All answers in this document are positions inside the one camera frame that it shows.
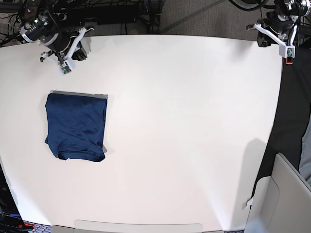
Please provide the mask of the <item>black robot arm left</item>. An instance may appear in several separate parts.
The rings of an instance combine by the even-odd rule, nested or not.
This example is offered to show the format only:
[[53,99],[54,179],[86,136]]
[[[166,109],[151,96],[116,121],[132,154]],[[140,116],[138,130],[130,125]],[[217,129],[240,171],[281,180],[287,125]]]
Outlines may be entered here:
[[276,0],[272,11],[258,24],[285,45],[311,48],[311,2],[309,0]]

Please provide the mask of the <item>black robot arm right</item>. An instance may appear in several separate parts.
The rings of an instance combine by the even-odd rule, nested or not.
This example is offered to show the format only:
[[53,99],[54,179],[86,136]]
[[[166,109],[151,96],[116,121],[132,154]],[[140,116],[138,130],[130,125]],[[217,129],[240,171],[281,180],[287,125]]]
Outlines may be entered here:
[[68,59],[83,61],[87,58],[87,52],[81,40],[91,28],[70,31],[63,26],[67,14],[55,12],[59,3],[59,0],[27,0],[19,35],[28,43],[36,42],[49,49],[40,55],[41,62],[52,55],[60,64]]

